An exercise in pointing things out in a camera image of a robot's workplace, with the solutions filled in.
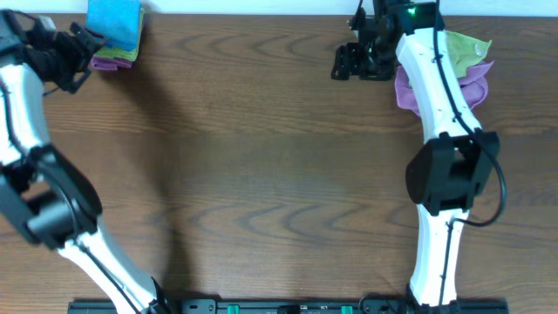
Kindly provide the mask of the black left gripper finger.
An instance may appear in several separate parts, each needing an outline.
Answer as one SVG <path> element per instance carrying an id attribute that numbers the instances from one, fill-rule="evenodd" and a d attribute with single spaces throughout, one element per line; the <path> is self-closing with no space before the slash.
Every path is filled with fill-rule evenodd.
<path id="1" fill-rule="evenodd" d="M 60 85 L 60 88 L 64 92 L 75 94 L 84 84 L 84 82 L 89 78 L 91 73 L 92 71 L 89 68 L 86 68 L 84 71 L 74 72 Z"/>
<path id="2" fill-rule="evenodd" d="M 71 23 L 70 31 L 76 38 L 78 45 L 88 55 L 94 55 L 108 42 L 108 38 L 103 34 L 91 31 L 77 22 Z"/>

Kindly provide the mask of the blue cloth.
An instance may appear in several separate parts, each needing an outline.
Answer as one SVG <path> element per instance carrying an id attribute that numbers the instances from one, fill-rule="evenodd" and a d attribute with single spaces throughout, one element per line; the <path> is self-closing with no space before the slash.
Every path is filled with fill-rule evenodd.
<path id="1" fill-rule="evenodd" d="M 109 47 L 131 51 L 140 36 L 140 0 L 89 0 L 86 27 L 109 38 Z"/>

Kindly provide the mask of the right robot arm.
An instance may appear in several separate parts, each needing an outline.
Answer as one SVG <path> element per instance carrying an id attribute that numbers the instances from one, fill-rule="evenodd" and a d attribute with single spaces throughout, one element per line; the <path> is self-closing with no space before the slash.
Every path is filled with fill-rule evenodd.
<path id="1" fill-rule="evenodd" d="M 507 185 L 497 133 L 466 103 L 453 69 L 439 2 L 376 1 L 349 20 L 353 43 L 336 50 L 331 78 L 386 81 L 401 65 L 422 121 L 424 145 L 405 170 L 418 210 L 417 257 L 405 297 L 363 297 L 363 313 L 506 313 L 504 300 L 459 299 L 455 271 L 463 228 L 493 224 Z"/>

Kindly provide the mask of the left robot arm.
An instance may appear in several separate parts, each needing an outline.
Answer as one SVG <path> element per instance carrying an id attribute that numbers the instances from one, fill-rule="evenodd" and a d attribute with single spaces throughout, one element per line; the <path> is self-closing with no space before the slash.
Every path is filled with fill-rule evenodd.
<path id="1" fill-rule="evenodd" d="M 45 84 L 74 94 L 106 37 L 49 17 L 1 11 L 1 213 L 29 243 L 76 264 L 110 298 L 117 313 L 174 313 L 160 285 L 112 238 L 90 181 L 52 144 Z"/>

